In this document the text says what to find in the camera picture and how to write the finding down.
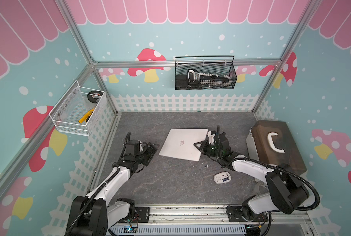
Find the silver laptop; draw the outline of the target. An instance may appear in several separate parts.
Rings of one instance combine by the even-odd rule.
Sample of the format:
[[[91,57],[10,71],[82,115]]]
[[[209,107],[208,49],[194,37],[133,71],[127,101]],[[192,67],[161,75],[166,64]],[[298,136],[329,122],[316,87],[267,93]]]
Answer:
[[[194,143],[203,142],[207,132],[208,129],[171,129],[159,155],[198,162],[201,152]]]

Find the white wireless mouse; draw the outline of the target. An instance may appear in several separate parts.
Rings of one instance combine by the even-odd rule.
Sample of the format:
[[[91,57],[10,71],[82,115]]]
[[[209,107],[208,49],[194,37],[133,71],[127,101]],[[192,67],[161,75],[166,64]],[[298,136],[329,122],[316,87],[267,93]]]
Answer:
[[[229,183],[231,181],[231,175],[228,172],[221,172],[214,176],[214,181],[216,184]]]

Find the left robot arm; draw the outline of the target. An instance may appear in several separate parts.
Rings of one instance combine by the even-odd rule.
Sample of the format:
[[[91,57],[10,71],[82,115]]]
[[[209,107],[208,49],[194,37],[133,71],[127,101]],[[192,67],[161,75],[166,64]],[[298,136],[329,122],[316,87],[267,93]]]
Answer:
[[[127,133],[120,157],[112,164],[111,173],[93,191],[77,196],[71,205],[65,230],[66,236],[104,236],[120,221],[139,222],[135,201],[119,198],[111,206],[112,198],[133,174],[147,167],[159,145],[132,140]]]

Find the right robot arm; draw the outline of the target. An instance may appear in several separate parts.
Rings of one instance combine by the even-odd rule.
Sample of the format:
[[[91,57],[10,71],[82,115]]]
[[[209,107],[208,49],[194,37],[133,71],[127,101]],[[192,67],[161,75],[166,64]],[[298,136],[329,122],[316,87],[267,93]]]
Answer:
[[[222,168],[252,176],[268,187],[267,193],[245,200],[237,213],[230,206],[227,207],[228,215],[253,222],[262,213],[291,214],[296,210],[314,210],[320,204],[321,198],[317,189],[297,175],[290,165],[268,164],[231,150],[226,134],[219,128],[209,132],[205,140],[194,143],[194,147]]]

